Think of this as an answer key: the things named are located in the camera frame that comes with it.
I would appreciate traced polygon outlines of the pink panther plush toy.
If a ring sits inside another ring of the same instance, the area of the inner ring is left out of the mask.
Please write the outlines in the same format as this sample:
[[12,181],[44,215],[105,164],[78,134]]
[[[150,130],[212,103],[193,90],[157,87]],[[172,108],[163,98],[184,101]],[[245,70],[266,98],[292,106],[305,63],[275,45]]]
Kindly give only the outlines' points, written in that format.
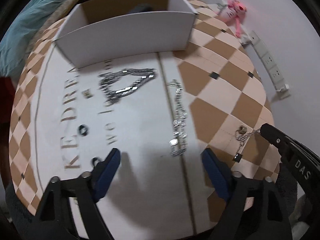
[[239,0],[227,0],[227,4],[221,9],[219,18],[224,23],[235,23],[235,35],[241,37],[241,23],[247,12],[246,6]]

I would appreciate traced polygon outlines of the white cardboard box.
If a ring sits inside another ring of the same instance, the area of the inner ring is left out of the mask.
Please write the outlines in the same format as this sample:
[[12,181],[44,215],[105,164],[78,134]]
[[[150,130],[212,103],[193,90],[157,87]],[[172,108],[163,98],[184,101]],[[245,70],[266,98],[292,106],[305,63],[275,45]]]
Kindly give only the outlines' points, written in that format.
[[185,50],[197,11],[187,0],[90,0],[55,37],[76,68],[120,57]]

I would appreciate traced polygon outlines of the light blue duvet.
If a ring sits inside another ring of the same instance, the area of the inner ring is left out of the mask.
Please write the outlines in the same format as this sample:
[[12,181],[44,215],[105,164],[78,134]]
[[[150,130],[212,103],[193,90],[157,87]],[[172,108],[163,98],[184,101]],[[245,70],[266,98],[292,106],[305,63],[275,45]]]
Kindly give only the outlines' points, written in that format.
[[1,77],[20,77],[29,43],[64,1],[31,0],[17,15],[1,40]]

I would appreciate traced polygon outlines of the white wall power strip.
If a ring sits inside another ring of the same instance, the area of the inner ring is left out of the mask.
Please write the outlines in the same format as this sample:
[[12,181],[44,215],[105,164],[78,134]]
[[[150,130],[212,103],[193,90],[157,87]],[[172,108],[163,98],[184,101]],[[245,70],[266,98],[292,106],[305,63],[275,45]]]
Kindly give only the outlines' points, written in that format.
[[[276,89],[281,88],[284,84],[287,84],[282,75],[282,72],[277,65],[276,60],[274,59],[273,55],[270,53],[269,49],[262,41],[262,39],[257,35],[255,31],[251,31],[249,33],[249,38],[254,51],[256,52],[257,56],[259,57],[269,75],[275,91]],[[280,100],[282,100],[284,98],[287,98],[291,94],[290,90],[288,90],[285,93],[277,93],[277,95]]]

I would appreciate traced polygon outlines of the checkered printed tablecloth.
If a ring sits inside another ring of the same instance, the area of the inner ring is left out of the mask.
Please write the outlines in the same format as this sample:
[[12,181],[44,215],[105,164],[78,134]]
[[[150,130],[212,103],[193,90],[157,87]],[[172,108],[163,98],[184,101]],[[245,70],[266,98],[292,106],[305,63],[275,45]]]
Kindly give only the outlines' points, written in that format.
[[280,156],[249,132],[273,116],[238,38],[201,0],[185,50],[120,57],[76,68],[57,48],[64,17],[37,39],[11,114],[12,184],[35,214],[52,176],[69,179],[112,148],[122,153],[98,204],[116,239],[177,239],[214,226],[223,202],[200,154],[209,147],[247,178],[277,179]]

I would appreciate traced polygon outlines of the bed with patterned mattress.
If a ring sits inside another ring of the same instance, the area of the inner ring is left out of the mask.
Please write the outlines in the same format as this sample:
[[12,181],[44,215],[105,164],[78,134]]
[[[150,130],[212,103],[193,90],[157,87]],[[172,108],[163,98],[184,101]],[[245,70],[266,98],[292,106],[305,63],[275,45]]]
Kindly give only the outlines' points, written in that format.
[[77,1],[31,0],[10,26],[12,59],[25,61],[44,29],[68,14]]

